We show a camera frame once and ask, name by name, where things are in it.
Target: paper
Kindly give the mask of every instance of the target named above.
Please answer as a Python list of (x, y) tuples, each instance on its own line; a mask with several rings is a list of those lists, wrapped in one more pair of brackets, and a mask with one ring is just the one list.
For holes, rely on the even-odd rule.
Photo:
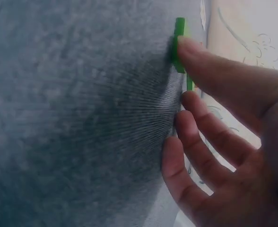
[[(278, 69), (278, 1), (214, 0), (208, 32), (208, 50), (248, 65)], [(255, 147), (260, 139), (238, 122), (221, 104), (205, 95), (212, 112)], [(217, 159), (227, 162), (210, 147)]]
[(201, 16), (201, 23), (204, 31), (206, 30), (206, 12), (205, 12), (205, 4), (204, 0), (200, 2), (200, 16)]

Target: fingernail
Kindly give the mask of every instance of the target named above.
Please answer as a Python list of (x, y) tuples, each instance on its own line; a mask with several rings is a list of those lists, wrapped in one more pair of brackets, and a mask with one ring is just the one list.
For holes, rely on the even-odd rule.
[(184, 48), (188, 52), (195, 54), (202, 50), (201, 44), (187, 38), (185, 36), (178, 36), (178, 45), (181, 48)]

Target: pencil sketch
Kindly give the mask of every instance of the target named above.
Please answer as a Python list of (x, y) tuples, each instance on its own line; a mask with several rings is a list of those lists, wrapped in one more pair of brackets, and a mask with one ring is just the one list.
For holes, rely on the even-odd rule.
[(254, 62), (253, 64), (256, 66), (275, 68), (274, 63), (278, 61), (278, 56), (276, 48), (271, 45), (271, 38), (267, 34), (259, 34), (256, 36), (255, 40), (246, 42), (226, 22), (222, 16), (220, 7), (218, 8), (218, 15), (230, 34), (247, 50), (248, 55), (243, 58), (243, 63), (251, 64)]
[[(219, 118), (220, 120), (223, 120), (223, 116), (221, 114), (221, 108), (216, 107), (216, 106), (208, 106), (210, 112), (212, 112), (217, 118)], [(234, 131), (235, 133), (239, 132), (239, 130), (237, 128), (234, 127), (229, 127), (230, 130)], [(208, 149), (210, 150), (210, 152), (215, 156), (215, 158), (218, 158), (220, 155), (219, 153), (214, 149), (214, 147), (210, 144), (210, 142), (204, 137), (202, 136), (202, 140), (204, 141), (205, 145), (208, 147)], [(199, 183), (200, 184), (205, 184), (203, 180), (199, 179)]]

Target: drawing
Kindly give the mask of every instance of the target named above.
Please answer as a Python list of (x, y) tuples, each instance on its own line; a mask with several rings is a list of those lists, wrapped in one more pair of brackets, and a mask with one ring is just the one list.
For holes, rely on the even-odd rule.
[(259, 34), (255, 40), (251, 42), (244, 41), (223, 18), (220, 7), (218, 15), (221, 22), (224, 24), (230, 34), (241, 44), (248, 52), (243, 58), (243, 63), (254, 62), (253, 64), (260, 67), (275, 68), (274, 63), (278, 61), (276, 48), (271, 45), (271, 38), (267, 34)]
[(191, 174), (191, 164), (190, 167), (188, 168), (188, 173)]
[(240, 132), (238, 129), (230, 127), (231, 130), (236, 131), (236, 132)]
[(219, 112), (219, 111), (221, 111), (220, 108), (218, 108), (216, 106), (212, 106), (212, 105), (208, 105), (208, 108), (209, 108), (210, 112), (212, 112), (217, 118), (219, 118), (220, 120), (223, 119), (222, 115)]

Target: gray cloth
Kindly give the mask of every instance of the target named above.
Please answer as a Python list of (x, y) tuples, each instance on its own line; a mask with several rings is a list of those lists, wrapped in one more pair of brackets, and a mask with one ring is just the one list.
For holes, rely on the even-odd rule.
[(200, 1), (0, 0), (0, 227), (171, 227), (160, 172)]

